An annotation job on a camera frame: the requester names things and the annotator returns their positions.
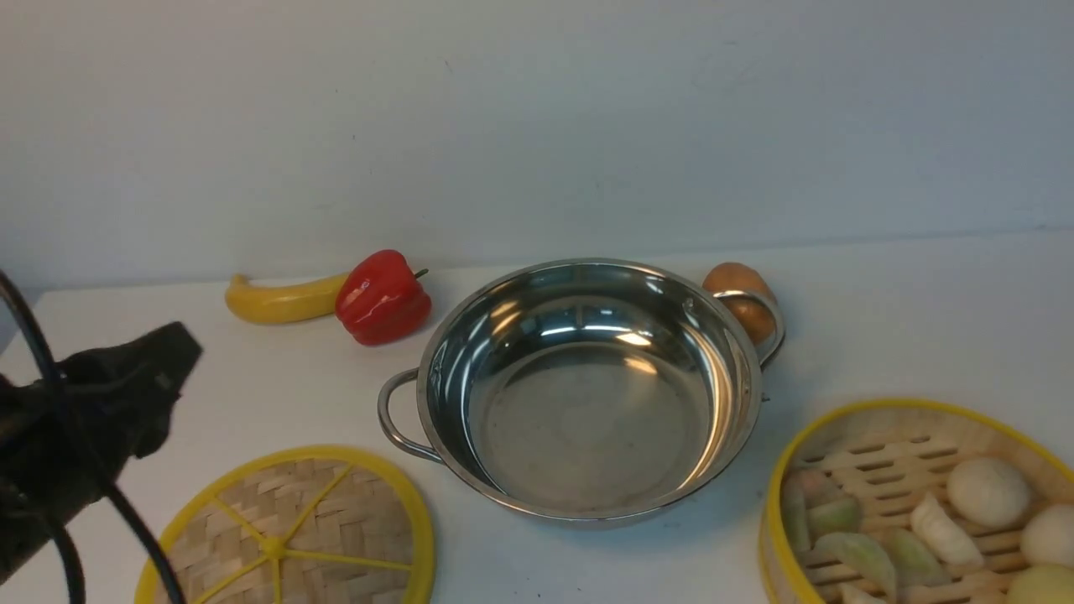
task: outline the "pot rim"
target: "pot rim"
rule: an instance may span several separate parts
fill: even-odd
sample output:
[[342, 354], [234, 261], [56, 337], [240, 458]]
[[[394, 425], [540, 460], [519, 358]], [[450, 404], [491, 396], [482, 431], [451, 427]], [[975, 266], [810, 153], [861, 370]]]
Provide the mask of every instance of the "pot rim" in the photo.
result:
[[[709, 472], [700, 473], [687, 480], [686, 483], [677, 487], [673, 491], [664, 494], [654, 500], [648, 502], [635, 504], [635, 505], [624, 505], [619, 508], [612, 508], [610, 510], [597, 510], [592, 513], [564, 513], [563, 510], [533, 505], [525, 501], [512, 498], [507, 493], [496, 490], [484, 481], [480, 480], [471, 472], [466, 470], [454, 456], [452, 456], [444, 445], [444, 441], [440, 438], [439, 433], [436, 430], [436, 426], [433, 422], [432, 415], [429, 411], [429, 399], [426, 397], [425, 385], [429, 380], [430, 365], [433, 362], [433, 357], [436, 354], [436, 349], [440, 346], [445, 335], [448, 333], [452, 323], [459, 316], [466, 311], [467, 307], [476, 300], [482, 296], [489, 293], [489, 291], [495, 289], [496, 287], [513, 281], [522, 275], [534, 273], [537, 271], [543, 271], [548, 269], [555, 269], [567, 265], [579, 265], [579, 264], [592, 264], [592, 265], [611, 265], [618, 268], [629, 269], [642, 273], [648, 273], [654, 276], [664, 277], [677, 282], [678, 284], [686, 287], [688, 290], [693, 291], [701, 300], [714, 311], [724, 320], [725, 327], [734, 335], [739, 348], [742, 350], [746, 362], [750, 366], [750, 376], [753, 384], [750, 387], [750, 400], [744, 401], [743, 404], [748, 405], [745, 421], [746, 425], [743, 428], [744, 432], [742, 434], [739, 446], [736, 450], [730, 451], [729, 455], [713, 457], [712, 465], [716, 470], [708, 475]], [[466, 485], [468, 485], [475, 491], [481, 493], [485, 498], [505, 506], [516, 512], [520, 512], [527, 516], [535, 516], [538, 518], [543, 518], [548, 520], [564, 521], [571, 523], [604, 523], [604, 522], [620, 522], [623, 520], [629, 520], [634, 518], [639, 518], [641, 516], [647, 516], [657, 510], [664, 509], [674, 503], [678, 503], [687, 495], [694, 493], [705, 485], [709, 484], [716, 476], [722, 474], [724, 470], [730, 465], [731, 461], [738, 457], [742, 448], [745, 446], [746, 441], [749, 441], [750, 435], [753, 433], [754, 427], [757, 423], [757, 415], [760, 408], [761, 399], [761, 366], [760, 361], [757, 357], [757, 350], [754, 348], [749, 335], [745, 333], [745, 329], [739, 323], [735, 315], [724, 306], [720, 301], [713, 298], [712, 292], [705, 290], [701, 286], [695, 284], [690, 279], [685, 279], [670, 271], [664, 269], [658, 269], [649, 264], [643, 264], [640, 262], [633, 262], [627, 260], [616, 260], [612, 258], [569, 258], [565, 260], [553, 260], [550, 262], [541, 262], [538, 264], [533, 264], [523, 269], [519, 269], [511, 273], [508, 273], [491, 283], [484, 287], [478, 289], [474, 293], [466, 297], [465, 300], [455, 305], [450, 313], [440, 321], [437, 326], [436, 331], [433, 333], [425, 345], [425, 350], [421, 357], [421, 364], [418, 368], [418, 378], [416, 382], [416, 399], [418, 404], [418, 416], [421, 419], [422, 430], [425, 432], [425, 436], [429, 438], [430, 445], [437, 452], [437, 455], [442, 460], [444, 464], [451, 470], [452, 474], [462, 479]]]

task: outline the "white wall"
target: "white wall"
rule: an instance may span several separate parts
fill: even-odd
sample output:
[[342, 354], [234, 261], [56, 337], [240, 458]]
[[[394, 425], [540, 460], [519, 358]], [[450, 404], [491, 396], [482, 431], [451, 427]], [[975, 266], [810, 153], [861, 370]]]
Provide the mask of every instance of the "white wall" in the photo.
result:
[[1071, 0], [4, 0], [25, 285], [1074, 226]]

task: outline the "stainless steel pot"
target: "stainless steel pot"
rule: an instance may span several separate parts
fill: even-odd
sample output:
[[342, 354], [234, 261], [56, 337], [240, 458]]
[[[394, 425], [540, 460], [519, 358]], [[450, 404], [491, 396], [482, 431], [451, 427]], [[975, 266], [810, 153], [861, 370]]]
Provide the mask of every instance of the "stainless steel pot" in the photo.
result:
[[[764, 350], [720, 298], [775, 317]], [[421, 366], [379, 397], [384, 434], [484, 497], [571, 526], [640, 519], [722, 472], [753, 431], [761, 368], [783, 318], [749, 291], [715, 296], [667, 271], [606, 259], [509, 274], [444, 320]], [[417, 380], [432, 446], [404, 436], [392, 391]]]

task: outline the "pot handle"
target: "pot handle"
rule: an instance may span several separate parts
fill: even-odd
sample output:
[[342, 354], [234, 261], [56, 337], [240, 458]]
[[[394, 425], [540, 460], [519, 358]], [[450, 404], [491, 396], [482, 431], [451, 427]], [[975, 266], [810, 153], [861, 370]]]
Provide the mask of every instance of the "pot handle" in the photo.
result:
[[380, 416], [380, 429], [384, 431], [384, 436], [388, 436], [388, 440], [390, 440], [392, 444], [400, 449], [415, 457], [420, 457], [437, 463], [444, 463], [444, 460], [440, 459], [440, 456], [437, 455], [432, 447], [415, 443], [410, 438], [404, 436], [403, 433], [398, 431], [398, 428], [395, 428], [395, 422], [392, 421], [391, 413], [389, 413], [388, 403], [392, 399], [392, 392], [407, 382], [413, 382], [416, 379], [418, 379], [417, 368], [408, 369], [403, 373], [397, 373], [384, 383], [384, 386], [380, 389], [380, 396], [377, 397], [377, 415]]
[[728, 289], [726, 291], [717, 291], [712, 294], [716, 300], [722, 300], [724, 298], [748, 298], [754, 302], [760, 304], [765, 307], [770, 315], [772, 315], [772, 320], [775, 323], [775, 331], [772, 333], [768, 342], [763, 343], [763, 345], [757, 348], [757, 359], [760, 361], [761, 369], [765, 368], [773, 358], [775, 354], [780, 351], [783, 347], [783, 340], [786, 337], [786, 327], [783, 325], [783, 313], [780, 312], [780, 307], [768, 299], [766, 296], [761, 296], [755, 291], [745, 291], [743, 289]]

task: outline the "bamboo steamer lid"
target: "bamboo steamer lid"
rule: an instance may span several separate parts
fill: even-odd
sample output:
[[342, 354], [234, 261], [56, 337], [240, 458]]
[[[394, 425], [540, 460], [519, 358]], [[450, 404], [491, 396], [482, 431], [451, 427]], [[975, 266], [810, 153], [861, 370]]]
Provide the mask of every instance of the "bamboo steamer lid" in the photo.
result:
[[[388, 461], [316, 446], [273, 454], [209, 485], [161, 546], [190, 604], [425, 604], [433, 529]], [[135, 604], [168, 604], [146, 563]]]

